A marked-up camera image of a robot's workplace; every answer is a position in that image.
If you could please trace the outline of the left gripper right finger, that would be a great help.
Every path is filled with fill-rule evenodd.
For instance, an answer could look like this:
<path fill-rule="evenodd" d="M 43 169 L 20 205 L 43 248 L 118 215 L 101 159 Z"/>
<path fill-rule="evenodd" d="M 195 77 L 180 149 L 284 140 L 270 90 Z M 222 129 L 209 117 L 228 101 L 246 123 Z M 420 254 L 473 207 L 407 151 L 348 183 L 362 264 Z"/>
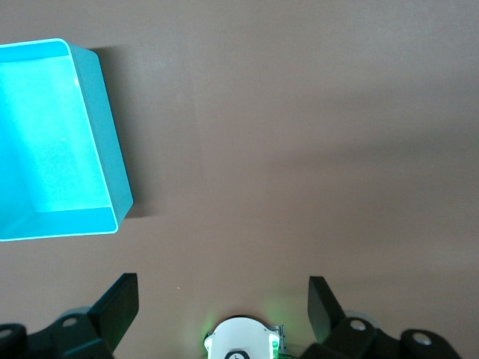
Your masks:
<path fill-rule="evenodd" d="M 308 318 L 316 342 L 301 358 L 458 358 L 443 337 L 408 329 L 395 339 L 368 320 L 347 316 L 324 277 L 308 282 Z"/>

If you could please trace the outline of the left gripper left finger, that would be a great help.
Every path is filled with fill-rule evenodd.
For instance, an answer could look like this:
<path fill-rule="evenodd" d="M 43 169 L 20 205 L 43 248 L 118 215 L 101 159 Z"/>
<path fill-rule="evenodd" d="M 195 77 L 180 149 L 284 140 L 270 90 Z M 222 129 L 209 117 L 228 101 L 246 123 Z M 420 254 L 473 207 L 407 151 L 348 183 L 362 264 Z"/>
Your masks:
<path fill-rule="evenodd" d="M 38 332 L 2 324 L 1 357 L 113 358 L 138 310 L 138 276 L 122 274 L 93 306 L 72 310 Z"/>

